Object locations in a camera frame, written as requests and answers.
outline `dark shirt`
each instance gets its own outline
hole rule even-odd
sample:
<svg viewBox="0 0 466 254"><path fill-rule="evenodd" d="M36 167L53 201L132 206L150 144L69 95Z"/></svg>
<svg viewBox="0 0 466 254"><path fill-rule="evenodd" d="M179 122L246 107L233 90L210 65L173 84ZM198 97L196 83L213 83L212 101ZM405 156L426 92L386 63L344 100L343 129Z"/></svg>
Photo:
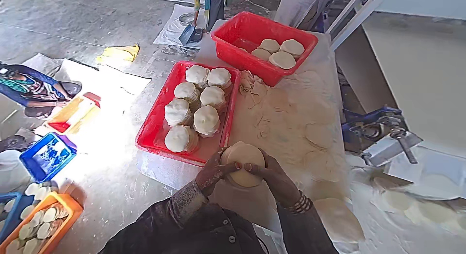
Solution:
<svg viewBox="0 0 466 254"><path fill-rule="evenodd" d="M317 211L277 211L288 254L337 254ZM209 204L193 180L171 198L150 206L111 238L99 254L260 254L251 222Z"/></svg>

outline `metal bowl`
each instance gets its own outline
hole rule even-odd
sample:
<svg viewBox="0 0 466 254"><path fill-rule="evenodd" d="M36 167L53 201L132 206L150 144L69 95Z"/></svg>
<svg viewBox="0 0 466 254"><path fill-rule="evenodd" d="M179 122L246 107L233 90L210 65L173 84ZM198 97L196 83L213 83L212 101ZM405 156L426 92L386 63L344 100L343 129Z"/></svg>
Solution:
<svg viewBox="0 0 466 254"><path fill-rule="evenodd" d="M193 13L182 14L181 16L179 16L178 20L179 22L181 22L182 25L187 26L194 22L194 14Z"/></svg>

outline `bangle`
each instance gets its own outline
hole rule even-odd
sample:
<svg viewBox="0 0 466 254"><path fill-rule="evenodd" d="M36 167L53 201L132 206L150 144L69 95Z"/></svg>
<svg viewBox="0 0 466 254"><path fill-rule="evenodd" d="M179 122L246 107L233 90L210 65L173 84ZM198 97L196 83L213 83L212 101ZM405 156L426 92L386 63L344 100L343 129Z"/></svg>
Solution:
<svg viewBox="0 0 466 254"><path fill-rule="evenodd" d="M299 191L299 193L301 196L299 197L298 202L296 202L293 206L287 208L293 214L304 213L311 209L313 205L312 201L308 197L306 197L306 195L304 195L302 191Z"/></svg>

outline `blue dustpan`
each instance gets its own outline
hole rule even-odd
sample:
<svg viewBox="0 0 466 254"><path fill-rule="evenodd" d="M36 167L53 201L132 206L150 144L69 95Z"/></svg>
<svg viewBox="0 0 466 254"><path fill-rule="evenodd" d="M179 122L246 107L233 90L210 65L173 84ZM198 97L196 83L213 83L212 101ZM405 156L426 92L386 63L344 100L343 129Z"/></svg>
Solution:
<svg viewBox="0 0 466 254"><path fill-rule="evenodd" d="M202 29L194 28L193 25L189 24L178 39L184 46L189 43L199 42L202 39Z"/></svg>

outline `metal frame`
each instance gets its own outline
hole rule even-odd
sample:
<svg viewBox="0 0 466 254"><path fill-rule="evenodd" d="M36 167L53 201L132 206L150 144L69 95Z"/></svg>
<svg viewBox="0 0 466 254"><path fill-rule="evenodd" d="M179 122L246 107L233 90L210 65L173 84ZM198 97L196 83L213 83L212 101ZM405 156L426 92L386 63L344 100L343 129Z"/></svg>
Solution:
<svg viewBox="0 0 466 254"><path fill-rule="evenodd" d="M341 43L343 43L343 41L345 41L345 39L349 37L349 35L351 35L351 33L353 33L353 31L355 31L367 17L369 17L369 15L382 3L382 1L383 0L368 0L364 6L361 7L362 0L351 0L325 32L325 34L330 35L348 16L351 10L353 8L355 9L356 15L354 15L348 24L346 24L346 26L335 36L330 43L330 49L335 51L335 49L337 49Z"/></svg>

